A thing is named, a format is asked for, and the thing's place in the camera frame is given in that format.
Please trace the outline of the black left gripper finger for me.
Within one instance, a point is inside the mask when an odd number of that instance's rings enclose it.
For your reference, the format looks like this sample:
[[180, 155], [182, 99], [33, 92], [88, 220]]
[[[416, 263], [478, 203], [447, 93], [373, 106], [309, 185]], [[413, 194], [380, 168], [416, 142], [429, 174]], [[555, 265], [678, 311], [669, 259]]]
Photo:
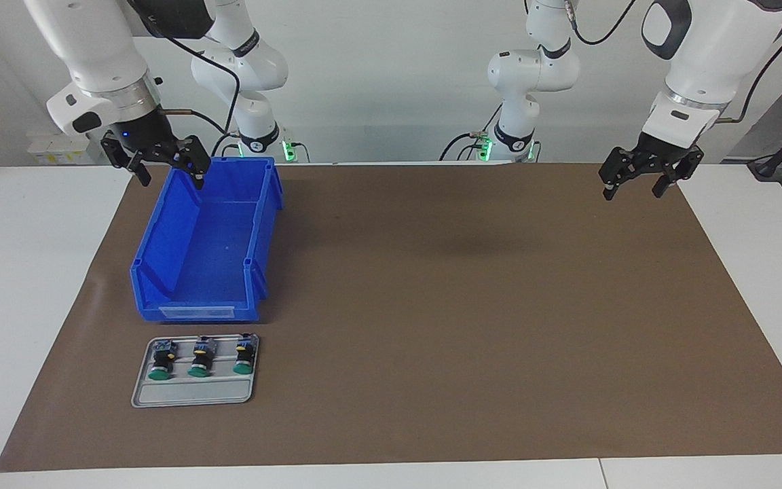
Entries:
[[654, 185], [654, 197], [662, 198], [665, 192], [679, 181], [691, 179], [699, 163], [704, 158], [704, 152], [699, 148], [692, 148], [684, 157], [675, 164], [664, 164], [662, 175]]
[[603, 197], [611, 201], [621, 185], [643, 175], [650, 167], [650, 153], [647, 151], [627, 151], [615, 147], [599, 168], [599, 177], [603, 182]]

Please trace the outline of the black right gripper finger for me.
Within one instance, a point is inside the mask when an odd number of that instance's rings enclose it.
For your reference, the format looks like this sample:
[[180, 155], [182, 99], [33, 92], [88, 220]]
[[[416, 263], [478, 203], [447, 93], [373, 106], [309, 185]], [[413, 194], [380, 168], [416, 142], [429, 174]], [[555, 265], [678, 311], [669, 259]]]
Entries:
[[142, 152], [139, 151], [133, 156], [128, 155], [120, 140], [113, 135], [103, 136], [100, 139], [100, 147], [112, 167], [127, 170], [138, 179], [140, 185], [149, 186], [151, 176], [143, 164]]
[[170, 166], [187, 174], [196, 189], [204, 189], [211, 157], [197, 136], [174, 140]]

